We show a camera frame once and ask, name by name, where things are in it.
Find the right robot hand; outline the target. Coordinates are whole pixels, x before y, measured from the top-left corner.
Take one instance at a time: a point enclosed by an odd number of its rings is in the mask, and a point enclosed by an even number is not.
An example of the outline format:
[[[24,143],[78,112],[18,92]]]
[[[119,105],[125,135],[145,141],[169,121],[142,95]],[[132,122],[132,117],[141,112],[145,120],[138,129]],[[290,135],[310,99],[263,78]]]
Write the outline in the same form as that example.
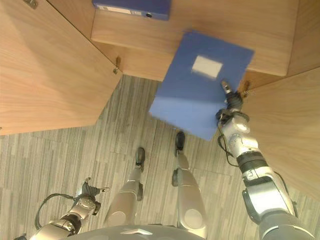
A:
[[[230,111],[240,112],[243,107],[243,99],[238,91],[233,91],[231,85],[223,79],[221,81],[222,89],[225,93],[227,109]]]

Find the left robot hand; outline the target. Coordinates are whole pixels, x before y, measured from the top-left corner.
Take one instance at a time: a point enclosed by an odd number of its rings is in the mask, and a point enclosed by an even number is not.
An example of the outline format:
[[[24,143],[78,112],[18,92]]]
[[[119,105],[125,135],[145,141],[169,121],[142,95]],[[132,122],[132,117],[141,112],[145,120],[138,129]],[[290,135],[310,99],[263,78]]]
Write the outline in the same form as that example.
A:
[[[91,180],[91,177],[87,177],[84,180],[83,184],[80,187],[80,191],[78,194],[79,196],[89,196],[89,197],[95,198],[97,195],[101,193],[107,193],[110,191],[110,187],[108,186],[98,188],[90,185],[90,180]]]

